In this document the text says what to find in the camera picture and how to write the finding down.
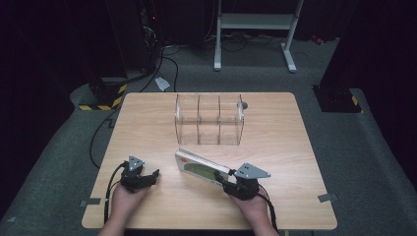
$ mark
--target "table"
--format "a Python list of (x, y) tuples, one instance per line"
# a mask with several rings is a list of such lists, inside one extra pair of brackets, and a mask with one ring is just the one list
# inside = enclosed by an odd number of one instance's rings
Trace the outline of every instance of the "table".
[[(249, 162), (271, 174), (259, 182), (275, 206), (280, 229), (333, 229), (336, 218), (297, 102), (289, 92), (240, 92), (248, 103), (239, 146), (185, 145), (185, 148), (230, 168)], [(178, 170), (174, 153), (177, 93), (129, 93), (114, 128), (83, 218), (86, 228), (103, 225), (105, 191), (114, 169), (129, 154), (143, 160), (144, 175), (160, 169), (156, 185), (138, 208), (128, 228), (249, 229), (239, 209), (221, 187)]]
[(221, 13), (221, 0), (218, 0), (216, 42), (214, 50), (214, 70), (221, 70), (221, 30), (222, 29), (257, 29), (288, 30), (286, 42), (281, 43), (282, 53), (290, 73), (296, 73), (294, 60), (289, 47), (300, 18), (304, 0), (298, 0), (294, 14), (224, 14)]

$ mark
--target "acrylic divider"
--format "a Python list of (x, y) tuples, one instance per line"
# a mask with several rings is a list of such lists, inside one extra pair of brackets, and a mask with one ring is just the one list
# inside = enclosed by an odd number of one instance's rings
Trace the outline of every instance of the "acrylic divider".
[(241, 95), (177, 95), (178, 144), (239, 145), (244, 125)]

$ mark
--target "metal stand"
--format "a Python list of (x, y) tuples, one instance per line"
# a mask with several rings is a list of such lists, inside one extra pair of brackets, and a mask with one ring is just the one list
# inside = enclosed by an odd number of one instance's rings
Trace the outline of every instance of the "metal stand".
[(288, 30), (285, 43), (281, 43), (282, 52), (291, 73), (297, 71), (292, 60), (289, 47), (300, 18), (304, 0), (299, 0), (294, 14), (222, 14), (221, 0), (218, 0), (217, 31), (214, 51), (214, 70), (221, 70), (221, 29), (256, 29), (256, 30)]

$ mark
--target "duct tape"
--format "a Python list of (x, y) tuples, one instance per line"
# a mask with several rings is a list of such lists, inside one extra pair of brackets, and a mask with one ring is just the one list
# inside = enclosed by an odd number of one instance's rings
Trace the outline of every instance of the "duct tape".
[(318, 196), (320, 203), (330, 201), (331, 203), (337, 200), (336, 194), (325, 194)]
[(87, 205), (99, 205), (101, 202), (101, 199), (89, 199), (87, 201), (81, 200), (80, 207), (86, 207)]

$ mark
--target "hand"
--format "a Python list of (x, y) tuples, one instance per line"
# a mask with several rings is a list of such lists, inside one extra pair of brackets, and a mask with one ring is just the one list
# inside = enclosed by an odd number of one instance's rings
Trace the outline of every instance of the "hand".
[[(267, 196), (264, 189), (260, 188), (259, 194)], [(239, 207), (243, 217), (248, 220), (257, 236), (279, 235), (273, 229), (268, 218), (268, 204), (260, 196), (255, 196), (251, 200), (242, 201), (231, 195), (230, 200)]]
[(122, 236), (125, 226), (136, 208), (147, 194), (148, 188), (135, 193), (129, 193), (123, 186), (117, 184), (111, 199), (111, 213), (107, 222), (98, 233), (99, 236)]
[(110, 217), (125, 219), (127, 221), (135, 212), (149, 189), (150, 187), (141, 189), (135, 193), (130, 193), (123, 186), (117, 184), (111, 199)]

